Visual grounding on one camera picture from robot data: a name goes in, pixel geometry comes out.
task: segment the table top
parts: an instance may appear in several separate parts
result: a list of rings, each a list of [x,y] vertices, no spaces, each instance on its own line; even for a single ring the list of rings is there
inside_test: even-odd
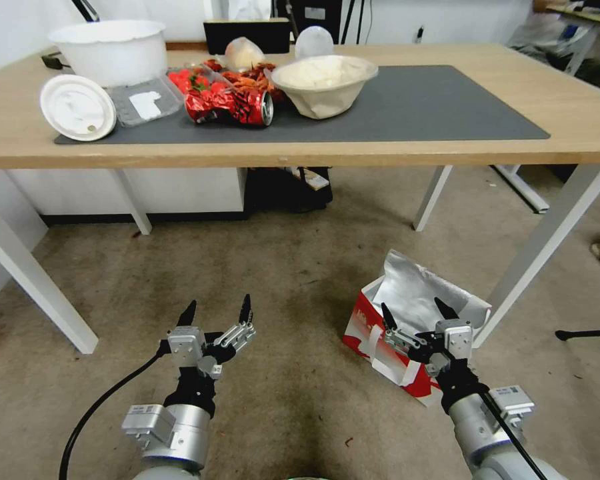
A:
[[[600,163],[600,90],[501,45],[344,45],[379,65],[452,65],[551,134],[543,140],[56,145],[37,55],[0,70],[0,169]],[[170,51],[172,66],[202,51]],[[282,63],[291,55],[268,55]],[[370,125],[369,128],[381,128]]]
[[[592,13],[588,11],[574,11],[570,6],[564,5],[549,5],[547,10],[560,13],[565,17],[573,17],[576,19],[584,19],[593,23],[600,23],[600,13]]]

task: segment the white plastic bowl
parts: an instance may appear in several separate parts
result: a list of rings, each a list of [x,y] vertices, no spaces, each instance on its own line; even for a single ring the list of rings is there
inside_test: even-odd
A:
[[[167,71],[164,24],[112,20],[70,25],[49,34],[73,71],[101,87],[136,85]]]
[[[331,81],[325,72],[348,70],[342,81]],[[271,74],[302,115],[313,119],[334,117],[348,110],[364,84],[378,74],[378,66],[358,58],[322,55],[294,61]]]

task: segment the white metal table frame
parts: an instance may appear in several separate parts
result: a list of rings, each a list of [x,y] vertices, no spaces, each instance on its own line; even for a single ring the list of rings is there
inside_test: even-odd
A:
[[[564,22],[579,27],[587,27],[589,31],[578,42],[578,50],[573,53],[569,64],[565,68],[565,73],[574,76],[587,54],[590,52],[595,40],[600,34],[600,22],[588,20],[581,17],[575,17],[564,12],[557,12],[564,16]],[[519,175],[520,165],[494,165],[494,168],[509,182],[510,186],[516,190],[533,208],[536,213],[546,213],[549,210],[549,204],[538,193],[529,186]]]
[[[114,169],[108,172],[140,232],[143,235],[150,234],[151,223],[125,172]],[[98,343],[96,334],[1,217],[0,264],[81,353],[94,352]]]
[[[450,172],[450,165],[436,168],[413,222],[414,230],[424,229]],[[550,210],[531,232],[526,244],[487,298],[487,302],[492,305],[491,316],[476,333],[473,342],[475,348],[480,347],[500,323],[513,302],[527,288],[599,193],[600,164],[578,165],[560,190]]]
[[[126,174],[122,170],[109,172],[120,188],[140,231],[148,235],[151,224],[134,195]],[[424,229],[450,172],[450,165],[436,168],[416,215],[416,231]],[[486,324],[477,332],[474,346],[482,345],[599,193],[600,164],[578,166],[562,188],[551,210],[533,230],[489,296],[488,302],[493,306],[492,313]],[[95,350],[98,339],[94,332],[1,217],[0,264],[80,352],[92,353]]]

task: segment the crushed soda can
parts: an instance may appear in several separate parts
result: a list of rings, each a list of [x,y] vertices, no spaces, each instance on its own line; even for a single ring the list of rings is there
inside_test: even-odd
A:
[[[196,123],[206,123],[222,116],[230,116],[244,125],[266,127],[273,120],[273,100],[267,91],[215,87],[190,90],[185,107]]]

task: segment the can lid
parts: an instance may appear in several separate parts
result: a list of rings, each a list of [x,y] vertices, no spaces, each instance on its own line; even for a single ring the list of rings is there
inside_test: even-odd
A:
[[[64,136],[98,140],[115,125],[115,106],[96,82],[79,75],[58,75],[42,87],[40,108],[49,124]]]
[[[260,109],[262,123],[264,126],[268,127],[273,120],[273,99],[268,91],[265,91],[262,94],[262,106]]]

